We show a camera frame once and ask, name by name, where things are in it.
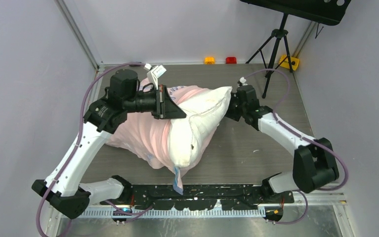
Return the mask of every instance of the white wall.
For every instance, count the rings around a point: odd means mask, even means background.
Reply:
[[[238,0],[68,0],[92,53],[105,64],[216,61],[244,63],[279,28],[282,13]],[[294,52],[308,21],[289,16]],[[274,40],[264,49],[269,60]],[[280,53],[285,51],[280,45]],[[262,62],[258,55],[254,62]]]
[[[54,1],[0,1],[0,237],[38,236],[31,185],[73,141],[93,77]]]
[[[358,236],[379,236],[379,1],[353,0],[300,55],[297,83],[316,136],[350,170],[345,193]]]

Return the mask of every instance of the tripod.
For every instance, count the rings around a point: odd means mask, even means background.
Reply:
[[[288,58],[288,64],[290,65],[290,73],[293,72],[293,67],[292,67],[292,63],[291,63],[291,56],[290,56],[290,50],[288,49],[288,42],[287,42],[288,31],[284,30],[285,23],[287,22],[287,18],[288,18],[288,14],[284,13],[284,16],[283,16],[282,21],[281,21],[280,28],[279,29],[274,29],[272,31],[271,36],[265,41],[265,43],[263,43],[263,45],[252,55],[252,57],[246,63],[249,63],[253,58],[255,58],[255,56],[258,53],[260,53],[260,55],[262,56],[262,61],[263,61],[263,64],[264,64],[265,68],[273,68],[274,67],[274,63],[275,63],[275,59],[277,57],[278,46],[280,45],[281,39],[284,38],[284,44],[285,44],[285,50],[287,51],[287,56],[284,58],[284,60],[281,61],[281,63],[278,64],[278,66],[275,69],[277,69]],[[271,60],[269,61],[269,64],[267,66],[266,62],[265,62],[265,58],[263,57],[262,49],[274,37],[276,38],[275,45],[274,45],[274,50],[272,51]],[[271,80],[272,73],[274,73],[274,72],[273,71],[266,72],[266,75],[265,75],[265,77],[266,77],[266,85],[265,85],[265,89],[263,90],[262,98],[266,97],[266,92],[268,90],[268,85],[269,85],[269,81]]]

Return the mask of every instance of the pink plastic bag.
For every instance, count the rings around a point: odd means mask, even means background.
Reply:
[[[148,79],[141,82],[140,89],[149,83]],[[193,86],[175,86],[169,88],[169,95],[179,105],[192,96],[209,89]],[[109,146],[127,149],[139,158],[146,160],[154,169],[166,166],[175,174],[174,189],[183,192],[181,177],[193,168],[201,159],[206,147],[210,143],[215,129],[203,141],[200,155],[188,167],[175,167],[168,154],[168,134],[170,120],[154,119],[151,113],[128,114],[127,120],[121,124],[106,143]]]

